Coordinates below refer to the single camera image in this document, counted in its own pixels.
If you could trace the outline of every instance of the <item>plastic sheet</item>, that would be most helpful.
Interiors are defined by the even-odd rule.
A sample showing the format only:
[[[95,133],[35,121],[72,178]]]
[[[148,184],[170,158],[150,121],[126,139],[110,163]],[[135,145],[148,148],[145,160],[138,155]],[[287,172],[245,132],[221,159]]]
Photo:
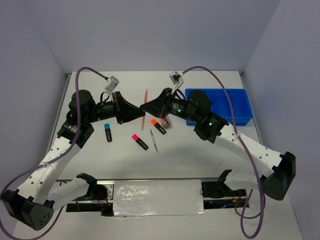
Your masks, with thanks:
[[[203,214],[200,180],[116,181],[115,216]]]

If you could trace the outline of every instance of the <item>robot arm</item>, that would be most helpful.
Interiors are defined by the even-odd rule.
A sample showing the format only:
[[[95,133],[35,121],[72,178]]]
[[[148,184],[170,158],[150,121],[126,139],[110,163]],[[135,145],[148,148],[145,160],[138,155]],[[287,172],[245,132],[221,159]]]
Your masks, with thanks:
[[[44,228],[53,213],[72,200],[78,197],[90,199],[97,196],[98,193],[107,195],[106,188],[97,184],[94,177],[85,173],[81,173],[67,184],[51,190],[63,169],[94,132],[91,123],[116,117],[117,122],[123,124],[145,115],[144,111],[127,102],[119,91],[108,92],[108,95],[111,95],[111,101],[102,101],[97,104],[89,91],[80,90],[79,94],[81,126],[74,147],[59,160],[48,164],[50,160],[65,153],[76,136],[77,104],[75,94],[72,95],[69,103],[70,111],[66,115],[66,121],[57,133],[57,138],[51,149],[40,163],[43,167],[34,171],[15,191],[7,189],[1,199],[12,217],[36,231]]]
[[[210,110],[211,105],[211,100],[203,91],[194,90],[189,94],[188,100],[183,100],[175,98],[171,88],[165,88],[159,97],[141,105],[140,108],[157,118],[172,114],[191,121],[196,124],[194,131],[202,140],[218,144],[250,162],[238,140],[238,136],[241,135],[258,171],[262,173],[260,180],[265,194],[275,200],[283,200],[296,176],[295,156],[290,152],[281,154],[268,149],[240,132],[236,134],[231,124]],[[221,197],[227,190],[258,189],[253,173],[243,174],[232,170],[225,170],[217,182],[211,183],[209,188],[215,192],[211,196],[216,197]]]

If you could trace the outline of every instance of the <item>gray wall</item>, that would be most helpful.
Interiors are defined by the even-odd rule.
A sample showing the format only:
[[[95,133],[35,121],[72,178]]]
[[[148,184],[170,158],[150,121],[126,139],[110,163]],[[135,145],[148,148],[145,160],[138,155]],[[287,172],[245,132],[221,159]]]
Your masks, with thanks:
[[[264,143],[296,155],[289,196],[304,240],[320,235],[319,11],[319,0],[281,0],[244,71]]]
[[[0,7],[0,187],[43,158],[65,76],[23,4]],[[0,204],[12,232],[15,221]],[[0,232],[0,239],[5,239]]]
[[[279,0],[28,0],[65,72],[244,70]]]

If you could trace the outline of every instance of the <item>blue tray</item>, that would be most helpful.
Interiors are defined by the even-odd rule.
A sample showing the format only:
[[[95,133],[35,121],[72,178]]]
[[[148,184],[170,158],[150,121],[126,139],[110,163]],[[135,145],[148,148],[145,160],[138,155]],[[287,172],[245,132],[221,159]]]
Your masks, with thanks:
[[[193,90],[204,91],[208,98],[212,101],[211,111],[232,124],[231,111],[227,97],[223,89],[220,88],[186,88],[185,99],[188,99],[189,93]],[[248,95],[244,89],[227,89],[233,106],[235,124],[245,126],[253,118],[252,109],[249,103]],[[186,121],[188,126],[195,124]]]

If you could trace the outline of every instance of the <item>white table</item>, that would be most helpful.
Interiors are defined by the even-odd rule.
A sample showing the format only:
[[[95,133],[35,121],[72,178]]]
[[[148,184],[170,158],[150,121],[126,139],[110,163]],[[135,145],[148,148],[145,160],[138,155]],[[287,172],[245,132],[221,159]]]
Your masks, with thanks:
[[[130,103],[140,106],[148,89],[148,100],[156,98],[166,87],[172,87],[169,79],[172,71],[121,71],[104,72],[120,80],[116,91]],[[226,88],[242,89],[237,71],[215,72]],[[204,71],[192,71],[183,76],[185,88],[219,88],[216,80]],[[79,88],[91,92],[99,101],[103,91],[104,79],[92,72],[83,72],[79,78]],[[57,127],[65,121],[68,104],[75,91],[75,72],[69,81]],[[252,171],[252,166],[219,146],[200,140],[193,127],[174,116],[170,117],[172,128],[166,135],[158,132],[150,123],[153,117],[145,118],[144,131],[141,131],[142,119],[122,125],[115,118],[93,124],[94,133],[81,152],[71,160],[60,175],[60,180],[70,180],[85,172],[99,180],[119,179],[177,179],[218,177],[225,169]],[[107,142],[104,124],[109,123],[112,142]],[[153,130],[159,149],[156,154],[149,129]],[[242,133],[259,141],[254,122],[238,128]],[[137,134],[149,145],[144,151],[131,136]],[[254,193],[248,215],[259,210],[258,194]],[[257,221],[245,224],[248,233],[256,229]],[[39,232],[18,223],[15,236],[36,237]],[[233,209],[211,209],[205,214],[189,216],[147,216],[147,217],[100,217],[97,212],[63,212],[54,229],[44,239],[245,239],[240,229],[240,218]],[[275,201],[267,197],[265,219],[262,230],[256,239],[291,239],[301,240],[301,234],[288,197]]]

